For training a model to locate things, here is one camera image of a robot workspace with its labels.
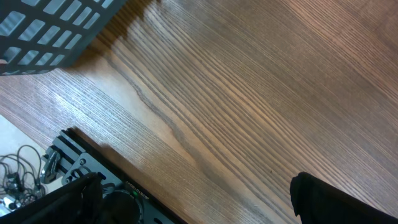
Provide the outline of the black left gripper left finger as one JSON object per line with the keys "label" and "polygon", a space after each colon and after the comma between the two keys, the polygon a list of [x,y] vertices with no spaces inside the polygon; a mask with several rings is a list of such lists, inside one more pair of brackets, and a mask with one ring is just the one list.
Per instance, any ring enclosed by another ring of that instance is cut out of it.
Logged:
{"label": "black left gripper left finger", "polygon": [[93,223],[102,201],[102,178],[89,173],[3,217],[1,224]]}

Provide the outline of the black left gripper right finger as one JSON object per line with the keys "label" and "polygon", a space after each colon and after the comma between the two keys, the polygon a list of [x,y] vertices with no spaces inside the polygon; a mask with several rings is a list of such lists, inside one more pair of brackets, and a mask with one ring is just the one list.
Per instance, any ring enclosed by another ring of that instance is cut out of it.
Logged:
{"label": "black left gripper right finger", "polygon": [[290,196],[294,213],[302,223],[397,224],[397,218],[306,172],[292,178]]}

